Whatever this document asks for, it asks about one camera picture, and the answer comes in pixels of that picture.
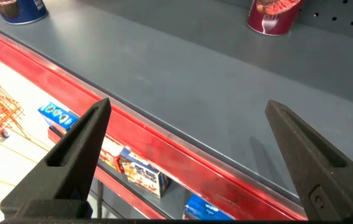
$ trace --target packaging label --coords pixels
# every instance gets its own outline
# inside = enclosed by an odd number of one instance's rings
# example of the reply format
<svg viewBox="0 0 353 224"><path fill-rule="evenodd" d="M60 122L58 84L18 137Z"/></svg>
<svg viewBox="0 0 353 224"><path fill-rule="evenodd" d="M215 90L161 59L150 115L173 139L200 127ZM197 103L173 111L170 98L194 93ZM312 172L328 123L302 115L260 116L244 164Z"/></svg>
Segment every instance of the packaging label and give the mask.
<svg viewBox="0 0 353 224"><path fill-rule="evenodd" d="M217 207L206 202L197 195L193 195L188 201L183 219L188 220L233 220Z"/></svg>
<svg viewBox="0 0 353 224"><path fill-rule="evenodd" d="M69 131L77 121L78 117L63 110L54 103L49 102L38 109L38 112L45 118L49 126L54 126L62 134Z"/></svg>
<svg viewBox="0 0 353 224"><path fill-rule="evenodd" d="M158 197L161 197L170 184L169 179L163 173L127 149L121 152L121 163L130 182Z"/></svg>
<svg viewBox="0 0 353 224"><path fill-rule="evenodd" d="M120 163L120 153L122 150L123 146L120 146L111 139L105 137L103 144L101 145L100 159L102 159L107 165L116 169L118 172L123 173L124 170Z"/></svg>

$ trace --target blue can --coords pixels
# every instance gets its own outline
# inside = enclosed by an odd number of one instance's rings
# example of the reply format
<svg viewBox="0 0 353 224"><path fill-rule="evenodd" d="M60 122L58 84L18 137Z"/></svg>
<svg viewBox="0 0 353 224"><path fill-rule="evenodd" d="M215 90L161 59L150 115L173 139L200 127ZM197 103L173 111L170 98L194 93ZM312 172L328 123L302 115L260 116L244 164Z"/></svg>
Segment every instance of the blue can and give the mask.
<svg viewBox="0 0 353 224"><path fill-rule="evenodd" d="M42 0L0 0L0 14L10 24L28 24L47 15Z"/></svg>

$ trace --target red shelf edge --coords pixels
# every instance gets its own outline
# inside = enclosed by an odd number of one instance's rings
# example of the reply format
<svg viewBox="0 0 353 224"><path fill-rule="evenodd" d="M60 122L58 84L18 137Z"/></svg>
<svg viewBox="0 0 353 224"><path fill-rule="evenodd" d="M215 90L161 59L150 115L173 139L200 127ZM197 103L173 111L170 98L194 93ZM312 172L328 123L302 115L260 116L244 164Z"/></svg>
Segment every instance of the red shelf edge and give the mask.
<svg viewBox="0 0 353 224"><path fill-rule="evenodd" d="M1 34L0 61L77 114L83 114L94 102L101 99L99 95L70 78L66 71ZM180 184L186 183L184 186L189 190L236 219L306 219L302 208L297 205L280 202L279 197L255 188L247 179L230 173L230 169L225 169L216 160L208 160L207 157L168 139L163 133L114 104L107 133L120 143L131 146L135 153L157 164L166 174L177 177ZM164 154L160 151L168 152L168 156L174 161L164 161ZM173 170L180 163L189 170Z"/></svg>

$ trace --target red can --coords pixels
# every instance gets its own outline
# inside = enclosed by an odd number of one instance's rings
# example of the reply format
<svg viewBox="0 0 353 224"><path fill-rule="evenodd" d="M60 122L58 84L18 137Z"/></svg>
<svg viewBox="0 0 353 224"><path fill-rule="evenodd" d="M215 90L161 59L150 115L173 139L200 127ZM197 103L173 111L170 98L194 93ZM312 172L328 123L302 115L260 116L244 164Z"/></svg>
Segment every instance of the red can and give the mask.
<svg viewBox="0 0 353 224"><path fill-rule="evenodd" d="M287 34L304 0L253 0L247 25L266 35Z"/></svg>

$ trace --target product packaging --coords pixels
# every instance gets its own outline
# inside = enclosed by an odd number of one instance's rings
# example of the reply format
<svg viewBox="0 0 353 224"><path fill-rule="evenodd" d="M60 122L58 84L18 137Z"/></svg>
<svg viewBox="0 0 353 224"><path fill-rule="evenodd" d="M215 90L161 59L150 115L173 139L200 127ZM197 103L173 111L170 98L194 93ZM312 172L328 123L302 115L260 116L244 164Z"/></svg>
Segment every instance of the product packaging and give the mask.
<svg viewBox="0 0 353 224"><path fill-rule="evenodd" d="M123 173L124 169L121 165L120 156L122 150L123 146L120 146L106 136L103 140L103 145L101 145L100 159L113 169Z"/></svg>
<svg viewBox="0 0 353 224"><path fill-rule="evenodd" d="M29 24L47 15L42 0L0 0L0 14L10 24Z"/></svg>
<svg viewBox="0 0 353 224"><path fill-rule="evenodd" d="M57 130L61 134L61 137L78 121L78 117L73 113L56 106L52 102L41 106L38 112L52 129Z"/></svg>
<svg viewBox="0 0 353 224"><path fill-rule="evenodd" d="M127 149L123 149L121 152L121 164L129 182L142 187L159 198L162 197L171 183L166 175Z"/></svg>
<svg viewBox="0 0 353 224"><path fill-rule="evenodd" d="M204 199L193 195L187 202L182 219L184 220L233 220Z"/></svg>
<svg viewBox="0 0 353 224"><path fill-rule="evenodd" d="M266 35L287 34L304 0L253 0L247 25Z"/></svg>

